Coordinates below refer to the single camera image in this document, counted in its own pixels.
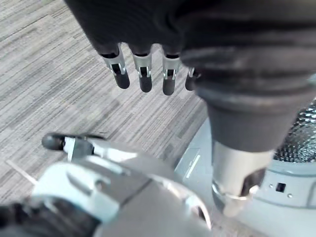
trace robotic hand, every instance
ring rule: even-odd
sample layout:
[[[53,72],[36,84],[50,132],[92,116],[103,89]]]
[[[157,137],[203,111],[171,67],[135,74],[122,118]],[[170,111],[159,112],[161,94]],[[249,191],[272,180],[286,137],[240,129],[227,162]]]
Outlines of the robotic hand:
[[[316,2],[310,0],[65,0],[114,73],[129,79],[129,45],[144,92],[153,43],[162,45],[163,91],[174,91],[179,60],[186,88],[207,104],[213,139],[213,197],[236,215],[260,187],[296,113],[316,95]]]
[[[171,168],[91,135],[47,134],[68,153],[23,203],[0,210],[2,237],[206,237],[204,203]]]

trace striped carpet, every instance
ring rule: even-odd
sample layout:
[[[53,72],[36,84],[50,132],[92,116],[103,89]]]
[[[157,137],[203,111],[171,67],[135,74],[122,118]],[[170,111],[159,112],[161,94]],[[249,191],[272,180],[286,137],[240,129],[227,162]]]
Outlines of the striped carpet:
[[[93,132],[173,164],[206,119],[204,104],[184,88],[162,93],[161,50],[153,47],[153,90],[139,89],[130,50],[122,47],[131,80],[118,88],[61,0],[0,0],[0,201],[27,195],[61,153],[44,150],[49,131]],[[29,179],[20,175],[24,172]]]

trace white machine base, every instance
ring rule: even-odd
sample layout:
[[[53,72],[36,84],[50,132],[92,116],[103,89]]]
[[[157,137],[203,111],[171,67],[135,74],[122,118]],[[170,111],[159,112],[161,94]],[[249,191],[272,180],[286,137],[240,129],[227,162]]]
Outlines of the white machine base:
[[[176,167],[183,182],[214,209],[211,191],[211,134],[205,121]],[[244,225],[212,211],[220,236],[258,236]],[[316,233],[316,163],[273,160],[261,190],[236,220],[270,237],[314,236]]]

